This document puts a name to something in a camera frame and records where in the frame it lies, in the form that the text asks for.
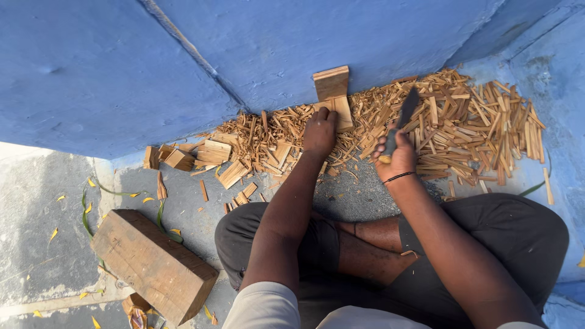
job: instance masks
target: knife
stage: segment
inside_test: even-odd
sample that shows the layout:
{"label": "knife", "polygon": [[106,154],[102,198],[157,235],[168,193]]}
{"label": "knife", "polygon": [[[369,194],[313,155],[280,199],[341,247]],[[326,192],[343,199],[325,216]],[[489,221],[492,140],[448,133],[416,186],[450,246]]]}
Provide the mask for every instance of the knife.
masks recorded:
{"label": "knife", "polygon": [[392,162],[391,156],[394,150],[396,150],[395,135],[398,130],[402,129],[402,127],[404,127],[404,125],[410,121],[410,117],[412,116],[414,109],[417,107],[418,100],[418,91],[415,87],[412,87],[408,93],[408,96],[406,97],[406,100],[404,100],[404,103],[402,103],[400,108],[400,118],[398,119],[398,125],[388,131],[388,137],[386,138],[386,150],[384,150],[380,157],[378,157],[380,162],[386,164]]}

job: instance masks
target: pile of wood shavings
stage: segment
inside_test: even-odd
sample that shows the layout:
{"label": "pile of wood shavings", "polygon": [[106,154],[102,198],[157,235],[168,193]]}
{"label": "pile of wood shavings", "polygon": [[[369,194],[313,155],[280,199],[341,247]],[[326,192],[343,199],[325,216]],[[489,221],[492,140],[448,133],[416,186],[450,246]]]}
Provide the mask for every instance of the pile of wood shavings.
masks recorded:
{"label": "pile of wood shavings", "polygon": [[[530,99],[520,97],[515,86],[498,81],[469,86],[469,77],[460,76],[455,69],[417,78],[396,79],[384,87],[349,96],[355,128],[337,135],[337,144],[321,173],[353,174],[347,162],[370,156],[378,138],[387,134],[388,123],[399,117],[413,87],[421,101],[404,130],[417,150],[417,173],[426,175],[423,180],[451,176],[447,169],[452,169],[459,184],[479,184],[487,193],[484,181],[505,185],[505,178],[515,169],[514,160],[520,160],[522,152],[544,163],[541,136],[546,127]],[[313,105],[300,105],[268,116],[264,112],[261,117],[241,114],[217,127],[215,133],[202,136],[230,143],[231,161],[241,161],[249,171],[271,172],[281,183],[302,155],[305,123],[315,110]],[[237,135],[237,142],[220,138],[225,134]],[[490,170],[495,170],[497,178],[481,175]]]}

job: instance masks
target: left hand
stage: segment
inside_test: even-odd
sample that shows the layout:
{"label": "left hand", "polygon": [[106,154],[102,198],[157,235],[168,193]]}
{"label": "left hand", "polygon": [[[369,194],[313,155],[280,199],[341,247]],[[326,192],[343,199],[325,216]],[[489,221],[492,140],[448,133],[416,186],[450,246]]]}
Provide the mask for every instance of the left hand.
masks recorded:
{"label": "left hand", "polygon": [[337,112],[329,112],[326,107],[313,113],[305,125],[303,152],[311,152],[325,160],[335,146],[337,117]]}

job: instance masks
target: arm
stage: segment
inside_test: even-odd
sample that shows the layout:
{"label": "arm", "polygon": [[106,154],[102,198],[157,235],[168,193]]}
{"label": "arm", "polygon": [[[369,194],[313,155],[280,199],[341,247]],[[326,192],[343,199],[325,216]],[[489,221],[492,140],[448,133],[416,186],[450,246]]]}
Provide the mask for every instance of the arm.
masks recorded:
{"label": "arm", "polygon": [[307,231],[319,170],[335,145],[337,112],[322,107],[307,121],[303,154],[262,216],[242,290],[270,281],[298,291],[298,246]]}
{"label": "arm", "polygon": [[[375,159],[384,150],[385,141],[380,139]],[[414,148],[404,132],[396,134],[396,144],[391,164],[376,161],[382,181],[416,171]],[[503,265],[435,204],[417,176],[407,175],[385,184],[441,282],[476,328],[497,328],[513,321],[545,327],[532,301]]]}

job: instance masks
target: hand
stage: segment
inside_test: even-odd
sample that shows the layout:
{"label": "hand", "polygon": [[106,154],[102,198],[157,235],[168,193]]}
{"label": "hand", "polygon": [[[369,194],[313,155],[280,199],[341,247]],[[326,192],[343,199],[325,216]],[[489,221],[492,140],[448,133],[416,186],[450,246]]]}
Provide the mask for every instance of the hand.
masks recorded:
{"label": "hand", "polygon": [[375,152],[371,157],[375,161],[378,176],[382,181],[386,181],[396,175],[406,172],[417,171],[417,159],[414,147],[410,143],[410,139],[403,130],[396,133],[396,150],[392,153],[392,162],[390,164],[382,163],[378,160],[380,154],[386,150],[386,137],[378,139]]}
{"label": "hand", "polygon": [[311,152],[325,161],[335,146],[337,116],[337,112],[329,112],[326,107],[313,113],[305,125],[303,152]]}

